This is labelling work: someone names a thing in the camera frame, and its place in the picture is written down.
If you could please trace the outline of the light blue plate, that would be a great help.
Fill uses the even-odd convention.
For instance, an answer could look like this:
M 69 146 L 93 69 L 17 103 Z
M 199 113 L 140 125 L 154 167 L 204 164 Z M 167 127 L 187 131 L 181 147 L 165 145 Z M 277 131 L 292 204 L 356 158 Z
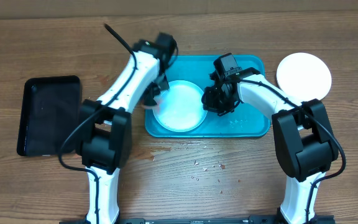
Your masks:
M 157 106 L 152 109 L 155 119 L 163 128 L 173 132 L 196 129 L 207 115 L 201 102 L 204 91 L 186 80 L 174 80 L 168 84 L 169 89 L 155 98 Z

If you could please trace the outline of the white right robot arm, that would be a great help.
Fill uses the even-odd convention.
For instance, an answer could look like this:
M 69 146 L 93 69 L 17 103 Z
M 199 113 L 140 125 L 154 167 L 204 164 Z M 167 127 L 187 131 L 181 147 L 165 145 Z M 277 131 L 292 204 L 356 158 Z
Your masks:
M 271 120 L 277 161 L 287 176 L 275 223 L 334 223 L 314 212 L 319 185 L 339 155 L 323 103 L 286 95 L 254 68 L 209 77 L 214 83 L 204 89 L 204 109 L 223 116 L 247 103 Z

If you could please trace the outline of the white plate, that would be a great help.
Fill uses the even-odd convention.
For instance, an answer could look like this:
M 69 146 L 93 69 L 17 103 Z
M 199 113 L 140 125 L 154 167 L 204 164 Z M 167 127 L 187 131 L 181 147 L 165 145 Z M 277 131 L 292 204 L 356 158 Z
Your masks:
M 332 85 L 328 66 L 317 56 L 304 52 L 286 56 L 278 65 L 276 79 L 286 94 L 301 101 L 322 100 Z

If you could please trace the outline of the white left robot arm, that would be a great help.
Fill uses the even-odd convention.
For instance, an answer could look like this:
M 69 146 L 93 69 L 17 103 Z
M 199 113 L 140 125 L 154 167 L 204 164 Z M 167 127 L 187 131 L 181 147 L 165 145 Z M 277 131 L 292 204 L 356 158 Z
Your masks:
M 173 37 L 140 40 L 110 89 L 80 109 L 77 154 L 89 180 L 89 210 L 85 223 L 117 223 L 120 169 L 132 149 L 132 112 L 139 100 L 155 105 L 154 97 L 168 89 L 165 71 L 178 50 Z

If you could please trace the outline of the green and pink sponge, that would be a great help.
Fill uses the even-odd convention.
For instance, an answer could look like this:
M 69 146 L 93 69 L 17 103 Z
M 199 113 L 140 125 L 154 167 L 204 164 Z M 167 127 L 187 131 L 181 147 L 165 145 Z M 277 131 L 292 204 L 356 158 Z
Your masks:
M 161 97 L 152 98 L 151 96 L 145 96 L 142 100 L 141 107 L 145 110 L 159 110 L 160 104 L 163 100 Z

